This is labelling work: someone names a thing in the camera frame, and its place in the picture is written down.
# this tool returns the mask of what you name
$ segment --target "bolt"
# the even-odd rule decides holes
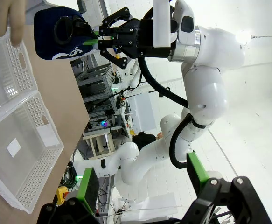
[[[69,204],[70,204],[70,205],[75,205],[76,203],[75,203],[75,201],[73,201],[73,200],[69,200]]]
[[[46,210],[47,210],[47,211],[52,211],[53,208],[52,208],[52,206],[47,206],[47,207],[46,207]]]
[[[244,181],[243,181],[243,179],[238,178],[238,179],[237,179],[237,182],[238,182],[239,184],[242,184]]]
[[[212,185],[216,185],[216,184],[218,183],[218,181],[216,181],[216,180],[211,180],[210,183],[211,183]]]

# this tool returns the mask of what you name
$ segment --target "white label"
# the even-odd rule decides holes
[[[7,146],[7,150],[9,151],[13,158],[20,150],[20,148],[21,146],[16,138]]]
[[[56,146],[60,144],[51,124],[36,127],[36,129],[46,147]]]

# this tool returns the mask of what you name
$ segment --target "white plastic bin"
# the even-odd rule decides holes
[[[19,54],[25,60],[22,68]],[[63,144],[33,77],[25,46],[0,38],[0,194],[31,214]]]

